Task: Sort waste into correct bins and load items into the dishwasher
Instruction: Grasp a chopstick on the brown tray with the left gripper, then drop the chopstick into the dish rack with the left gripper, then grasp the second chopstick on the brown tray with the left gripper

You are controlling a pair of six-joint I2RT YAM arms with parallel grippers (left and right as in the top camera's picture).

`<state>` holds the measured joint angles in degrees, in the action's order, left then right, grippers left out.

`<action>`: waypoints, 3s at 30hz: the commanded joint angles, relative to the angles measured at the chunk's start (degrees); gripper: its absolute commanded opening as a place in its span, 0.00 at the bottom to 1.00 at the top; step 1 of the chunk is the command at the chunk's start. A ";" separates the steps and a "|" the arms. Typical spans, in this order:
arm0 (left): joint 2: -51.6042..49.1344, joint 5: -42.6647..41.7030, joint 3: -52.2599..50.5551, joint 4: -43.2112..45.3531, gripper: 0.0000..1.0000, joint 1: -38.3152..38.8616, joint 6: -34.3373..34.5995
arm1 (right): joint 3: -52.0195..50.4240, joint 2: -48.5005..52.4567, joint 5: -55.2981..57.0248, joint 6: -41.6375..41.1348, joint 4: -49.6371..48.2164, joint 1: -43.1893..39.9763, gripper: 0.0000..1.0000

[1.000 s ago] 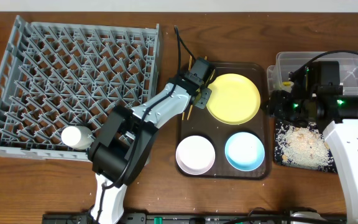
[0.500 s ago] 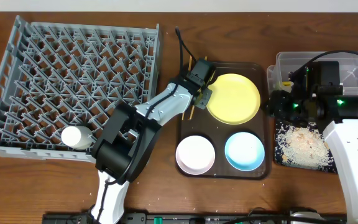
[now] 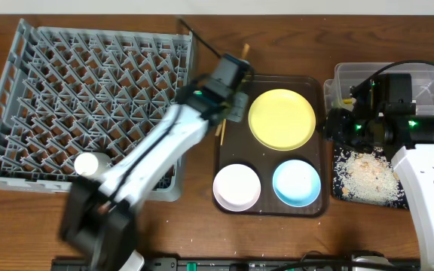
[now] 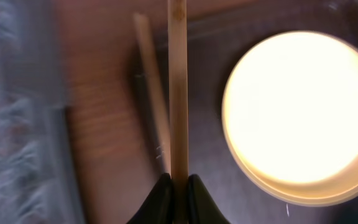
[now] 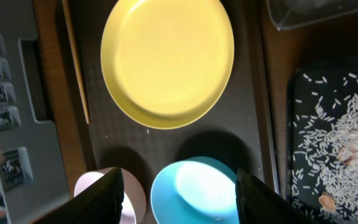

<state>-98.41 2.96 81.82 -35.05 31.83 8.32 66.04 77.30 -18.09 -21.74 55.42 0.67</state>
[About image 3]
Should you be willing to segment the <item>light blue small bowl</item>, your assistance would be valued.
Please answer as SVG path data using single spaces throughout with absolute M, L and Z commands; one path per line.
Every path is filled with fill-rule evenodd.
M 274 170 L 274 193 L 288 206 L 303 208 L 315 202 L 321 191 L 321 180 L 312 165 L 303 160 L 287 160 Z

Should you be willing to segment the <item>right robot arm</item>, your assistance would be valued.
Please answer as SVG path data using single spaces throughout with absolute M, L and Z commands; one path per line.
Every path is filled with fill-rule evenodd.
M 323 135 L 355 151 L 383 148 L 405 192 L 420 267 L 434 270 L 434 115 L 417 114 L 406 73 L 373 75 L 350 95 L 353 108 L 331 109 Z

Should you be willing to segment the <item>green snack wrapper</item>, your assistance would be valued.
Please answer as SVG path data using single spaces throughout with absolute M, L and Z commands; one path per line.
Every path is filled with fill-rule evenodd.
M 348 104 L 348 105 L 352 105 L 354 103 L 354 99 L 350 98 L 350 99 L 344 99 L 343 100 L 344 104 Z

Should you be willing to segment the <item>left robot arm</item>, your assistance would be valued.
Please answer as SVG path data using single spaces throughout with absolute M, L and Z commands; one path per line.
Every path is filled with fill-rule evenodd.
M 60 239 L 82 253 L 90 270 L 139 270 L 136 218 L 150 192 L 189 149 L 238 105 L 254 77 L 248 61 L 221 56 L 211 74 L 178 91 L 157 126 L 119 163 L 94 179 L 73 181 Z

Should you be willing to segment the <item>white cup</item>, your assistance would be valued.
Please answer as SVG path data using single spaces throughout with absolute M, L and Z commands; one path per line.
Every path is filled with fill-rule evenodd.
M 74 168 L 78 175 L 95 179 L 113 166 L 112 159 L 104 153 L 84 152 L 75 158 Z

